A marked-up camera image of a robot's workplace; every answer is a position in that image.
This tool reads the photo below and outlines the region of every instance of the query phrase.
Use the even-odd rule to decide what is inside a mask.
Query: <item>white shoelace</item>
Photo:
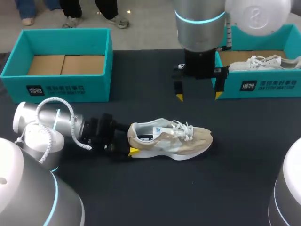
[[[178,129],[183,129],[183,133],[173,136],[173,138],[181,138],[185,141],[189,141],[193,139],[193,126],[188,126],[188,123],[185,124],[180,123],[179,121],[173,120],[172,122],[177,123],[177,126],[171,124],[173,126],[173,130],[177,131]]]
[[[259,65],[265,66],[265,63],[262,61],[264,59],[263,56],[252,56],[247,62],[250,63],[250,67],[258,67]]]

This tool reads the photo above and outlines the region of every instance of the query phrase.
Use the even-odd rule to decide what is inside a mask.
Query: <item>sneaker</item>
[[[301,68],[301,56],[295,60],[288,60],[273,55],[268,58],[252,56],[246,62],[234,62],[230,64],[229,71],[256,71],[275,69],[298,69]]]
[[[110,24],[116,25],[118,28],[127,28],[130,24],[128,19],[121,17],[119,15],[115,16],[113,19],[108,20]]]
[[[66,22],[63,24],[62,28],[75,28],[83,21],[82,18],[67,17]]]
[[[31,26],[34,23],[34,18],[32,17],[32,18],[22,19],[22,23],[24,26]]]
[[[211,131],[207,129],[166,119],[133,123],[127,138],[130,146],[138,149],[133,158],[164,155],[174,160],[193,158],[206,151],[213,142]]]

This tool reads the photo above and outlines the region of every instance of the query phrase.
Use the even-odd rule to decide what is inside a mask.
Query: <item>black table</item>
[[[213,132],[210,151],[188,161],[115,162],[67,144],[58,171],[82,198],[87,226],[268,226],[269,198],[300,136],[299,98],[214,100],[210,81],[188,80],[185,101],[171,75],[182,50],[115,51],[109,103],[72,104],[85,118],[121,123],[160,117]],[[0,97],[0,137],[14,141],[16,105]]]

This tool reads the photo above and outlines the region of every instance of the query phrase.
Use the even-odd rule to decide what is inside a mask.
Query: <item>tiled floor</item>
[[[118,0],[119,13],[127,16],[131,23],[130,28],[124,30],[107,24],[97,14],[94,0],[80,2],[85,21],[79,27],[111,28],[115,50],[180,48],[172,0]],[[0,52],[12,49],[21,29],[61,28],[64,16],[60,10],[46,10],[41,0],[37,0],[37,8],[35,24],[24,27],[14,0],[0,0]],[[288,23],[296,23],[301,30],[301,17],[291,14]]]

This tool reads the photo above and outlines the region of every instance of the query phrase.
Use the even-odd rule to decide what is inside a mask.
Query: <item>white sneaker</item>
[[[127,137],[130,146],[138,149],[133,158],[165,155],[174,160],[186,160],[203,153],[213,142],[211,131],[207,129],[166,119],[133,123]]]
[[[298,69],[301,68],[301,56],[295,60],[288,60],[280,56],[273,55],[267,58],[262,56],[252,56],[246,62],[234,62],[230,64],[229,71],[256,71],[275,69]]]

